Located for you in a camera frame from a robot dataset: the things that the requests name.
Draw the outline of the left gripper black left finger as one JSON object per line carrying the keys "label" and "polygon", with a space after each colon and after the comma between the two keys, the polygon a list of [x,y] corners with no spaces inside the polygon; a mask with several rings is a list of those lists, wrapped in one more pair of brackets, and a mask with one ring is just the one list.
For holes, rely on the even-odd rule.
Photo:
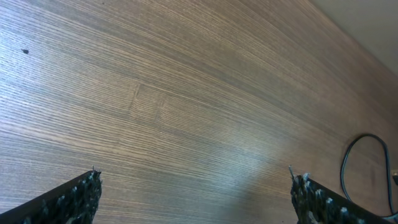
{"label": "left gripper black left finger", "polygon": [[92,223],[102,194],[101,172],[78,177],[1,214],[1,224]]}

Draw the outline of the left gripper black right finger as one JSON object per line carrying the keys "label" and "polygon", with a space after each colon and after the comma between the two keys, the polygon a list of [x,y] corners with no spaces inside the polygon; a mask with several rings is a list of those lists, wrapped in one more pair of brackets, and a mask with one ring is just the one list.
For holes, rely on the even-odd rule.
{"label": "left gripper black right finger", "polygon": [[375,215],[351,200],[342,197],[309,177],[296,175],[289,167],[292,178],[290,191],[292,205],[299,223],[367,224],[388,223],[388,217]]}

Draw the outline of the black USB cable long loop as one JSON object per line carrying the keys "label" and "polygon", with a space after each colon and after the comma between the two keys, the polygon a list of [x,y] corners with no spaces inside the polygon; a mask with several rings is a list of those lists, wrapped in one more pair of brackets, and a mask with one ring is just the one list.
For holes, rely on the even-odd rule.
{"label": "black USB cable long loop", "polygon": [[389,209],[391,214],[388,216],[383,216],[382,218],[385,220],[394,220],[397,223],[397,211],[394,210],[394,205],[393,205],[393,198],[392,198],[392,180],[394,180],[394,183],[397,185],[397,173],[392,172],[391,170],[391,164],[390,164],[390,157],[389,157],[389,150],[387,144],[377,135],[371,134],[371,133],[363,133],[354,138],[350,144],[348,145],[345,154],[343,156],[343,160],[340,166],[340,187],[347,198],[349,202],[352,202],[352,199],[350,198],[348,191],[345,186],[345,168],[347,165],[348,157],[349,154],[354,147],[354,145],[361,140],[362,138],[373,138],[376,141],[378,141],[381,146],[382,150],[384,152],[384,157],[385,157],[385,163],[386,163],[386,179],[387,179],[387,198],[388,198],[388,203],[389,203]]}

